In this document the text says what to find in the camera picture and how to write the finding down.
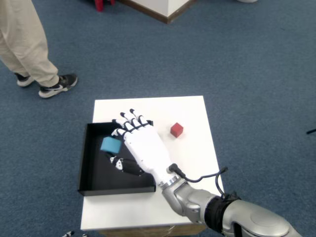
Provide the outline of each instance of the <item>beige pants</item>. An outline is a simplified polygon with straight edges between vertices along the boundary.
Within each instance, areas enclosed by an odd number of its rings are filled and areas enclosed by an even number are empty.
[[[0,58],[12,71],[42,86],[58,83],[45,32],[31,0],[0,0]]]

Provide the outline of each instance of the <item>blue cube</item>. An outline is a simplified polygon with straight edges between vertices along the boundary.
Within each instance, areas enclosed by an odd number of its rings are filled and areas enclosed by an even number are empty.
[[[101,150],[105,152],[111,152],[114,154],[119,153],[122,142],[113,137],[105,137],[103,138],[103,142],[101,145]]]

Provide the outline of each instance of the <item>shoe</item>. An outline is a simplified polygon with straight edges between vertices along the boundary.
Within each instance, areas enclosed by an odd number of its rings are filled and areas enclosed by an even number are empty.
[[[51,87],[40,86],[39,96],[41,98],[49,98],[63,91],[68,91],[76,85],[78,77],[76,74],[59,76],[59,81]]]
[[[24,77],[18,73],[15,73],[16,77],[18,78],[18,80],[16,81],[16,83],[18,84],[18,86],[20,87],[27,87],[28,85],[30,85],[32,82],[34,82],[34,79],[31,78],[30,76],[28,77]]]

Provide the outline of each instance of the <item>black box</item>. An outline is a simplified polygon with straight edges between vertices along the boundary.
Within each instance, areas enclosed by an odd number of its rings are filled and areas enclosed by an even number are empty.
[[[83,196],[149,193],[156,191],[151,174],[141,176],[116,169],[100,150],[103,138],[120,126],[117,123],[89,123],[85,129],[78,192]],[[134,159],[122,142],[119,157]]]

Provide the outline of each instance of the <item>white tabletop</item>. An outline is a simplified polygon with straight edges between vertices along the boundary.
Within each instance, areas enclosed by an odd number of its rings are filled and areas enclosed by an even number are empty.
[[[120,112],[128,112],[131,108],[154,121],[154,127],[167,146],[171,160],[188,178],[197,179],[218,172],[203,96],[96,100],[93,122],[112,121],[120,118]],[[170,134],[171,126],[176,122],[184,127],[183,134],[178,138]],[[203,179],[191,185],[219,195],[214,179]],[[83,199],[82,230],[189,223],[187,217],[173,212],[158,187],[155,193],[90,196]]]

